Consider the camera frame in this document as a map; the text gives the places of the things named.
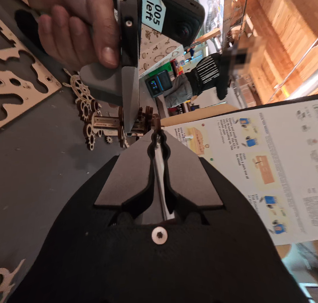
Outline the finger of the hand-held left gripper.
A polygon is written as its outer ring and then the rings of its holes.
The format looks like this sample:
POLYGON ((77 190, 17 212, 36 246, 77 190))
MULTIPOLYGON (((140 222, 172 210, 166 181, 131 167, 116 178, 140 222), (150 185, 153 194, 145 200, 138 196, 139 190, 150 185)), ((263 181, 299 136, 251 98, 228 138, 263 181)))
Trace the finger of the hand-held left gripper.
POLYGON ((124 130, 130 133, 139 111, 139 75, 133 66, 124 66, 121 70, 122 101, 124 110, 124 130))

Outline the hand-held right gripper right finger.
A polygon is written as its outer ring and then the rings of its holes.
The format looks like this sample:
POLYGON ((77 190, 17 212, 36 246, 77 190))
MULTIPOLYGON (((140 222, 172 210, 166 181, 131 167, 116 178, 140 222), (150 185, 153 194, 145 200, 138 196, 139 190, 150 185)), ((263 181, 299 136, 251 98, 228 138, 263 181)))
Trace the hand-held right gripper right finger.
POLYGON ((224 206, 199 157, 169 132, 161 131, 164 200, 169 214, 185 218, 190 212, 224 206))

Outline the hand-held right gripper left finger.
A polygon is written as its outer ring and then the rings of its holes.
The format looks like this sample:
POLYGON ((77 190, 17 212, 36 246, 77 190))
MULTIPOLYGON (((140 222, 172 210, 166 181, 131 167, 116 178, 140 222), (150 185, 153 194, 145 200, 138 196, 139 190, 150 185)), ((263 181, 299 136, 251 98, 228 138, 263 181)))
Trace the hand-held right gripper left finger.
POLYGON ((94 205, 99 208, 128 212, 137 218, 153 203, 154 131, 149 131, 121 153, 94 205))

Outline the thin pale wooden stick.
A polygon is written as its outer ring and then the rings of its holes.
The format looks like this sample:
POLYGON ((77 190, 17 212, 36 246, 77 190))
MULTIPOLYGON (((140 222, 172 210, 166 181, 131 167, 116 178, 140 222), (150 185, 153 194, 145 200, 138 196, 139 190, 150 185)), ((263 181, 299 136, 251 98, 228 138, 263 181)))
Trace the thin pale wooden stick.
POLYGON ((174 212, 169 213, 168 207, 165 200, 165 186, 164 186, 164 159, 163 159, 163 148, 162 140, 157 131, 153 131, 152 140, 155 146, 155 157, 154 157, 154 167, 155 175, 157 179, 158 193, 160 198, 161 212, 164 221, 172 221, 175 219, 174 212))

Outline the wooden gear assembly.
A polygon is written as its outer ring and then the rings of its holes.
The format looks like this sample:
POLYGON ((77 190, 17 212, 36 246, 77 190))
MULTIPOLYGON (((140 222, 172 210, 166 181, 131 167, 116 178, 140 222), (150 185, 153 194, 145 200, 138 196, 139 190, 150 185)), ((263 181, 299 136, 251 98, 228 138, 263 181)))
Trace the wooden gear assembly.
POLYGON ((93 99, 91 104, 78 103, 77 108, 79 111, 79 117, 84 121, 83 134, 87 149, 94 150, 96 137, 110 136, 113 139, 118 140, 121 148, 128 148, 128 137, 134 137, 135 140, 139 140, 149 131, 161 130, 161 118, 158 114, 153 112, 153 108, 147 106, 145 111, 140 107, 138 111, 138 117, 133 125, 130 133, 126 133, 124 130, 124 110, 123 107, 119 107, 117 117, 103 116, 100 112, 99 103, 93 99))

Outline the wooden ship wheel part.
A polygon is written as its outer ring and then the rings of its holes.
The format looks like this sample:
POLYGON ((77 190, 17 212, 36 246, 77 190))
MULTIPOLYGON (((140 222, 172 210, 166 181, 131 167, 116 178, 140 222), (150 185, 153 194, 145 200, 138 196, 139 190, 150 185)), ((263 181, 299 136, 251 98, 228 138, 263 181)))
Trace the wooden ship wheel part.
POLYGON ((79 72, 71 74, 66 68, 63 68, 63 71, 69 76, 69 82, 62 82, 62 85, 72 89, 75 104, 83 102, 90 105, 94 98, 90 94, 89 87, 82 82, 79 72))

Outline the person's left hand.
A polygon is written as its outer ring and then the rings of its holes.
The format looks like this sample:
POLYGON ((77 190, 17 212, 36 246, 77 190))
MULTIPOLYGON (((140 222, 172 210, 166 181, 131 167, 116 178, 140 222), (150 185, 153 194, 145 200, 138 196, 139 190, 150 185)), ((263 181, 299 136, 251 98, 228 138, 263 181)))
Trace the person's left hand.
POLYGON ((64 66, 79 71, 99 62, 115 69, 120 59, 120 34, 114 10, 117 0, 28 0, 38 18, 44 51, 64 66))

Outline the small black screen device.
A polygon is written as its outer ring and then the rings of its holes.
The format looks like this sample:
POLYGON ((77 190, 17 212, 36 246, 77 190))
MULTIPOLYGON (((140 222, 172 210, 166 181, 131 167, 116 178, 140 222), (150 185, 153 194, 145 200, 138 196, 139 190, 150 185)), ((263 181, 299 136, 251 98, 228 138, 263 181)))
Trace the small black screen device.
POLYGON ((167 70, 147 78, 145 84, 152 98, 156 98, 172 88, 172 81, 167 70))

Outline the folded paper instruction booklet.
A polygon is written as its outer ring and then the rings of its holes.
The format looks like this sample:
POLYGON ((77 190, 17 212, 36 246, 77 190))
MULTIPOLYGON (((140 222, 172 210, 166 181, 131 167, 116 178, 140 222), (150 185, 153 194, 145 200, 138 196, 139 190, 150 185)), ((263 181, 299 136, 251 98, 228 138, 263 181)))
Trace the folded paper instruction booklet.
POLYGON ((182 44, 144 24, 141 26, 139 78, 184 53, 182 44))

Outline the wooden sheet with cloud cut-outs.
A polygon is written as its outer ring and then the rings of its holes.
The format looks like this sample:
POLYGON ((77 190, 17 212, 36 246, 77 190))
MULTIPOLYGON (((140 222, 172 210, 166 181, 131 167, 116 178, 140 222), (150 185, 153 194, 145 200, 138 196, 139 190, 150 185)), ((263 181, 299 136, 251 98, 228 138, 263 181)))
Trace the wooden sheet with cloud cut-outs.
POLYGON ((0 126, 3 127, 18 116, 25 113, 30 108, 42 102, 44 99, 61 89, 61 83, 49 72, 49 70, 38 60, 36 56, 16 37, 16 35, 0 21, 1 36, 11 43, 8 48, 1 49, 1 62, 7 62, 12 59, 21 60, 21 55, 27 55, 31 58, 30 68, 36 76, 36 81, 46 88, 42 93, 36 89, 29 79, 22 79, 11 70, 1 70, 1 95, 17 96, 22 103, 3 103, 1 109, 6 116, 1 120, 0 126))

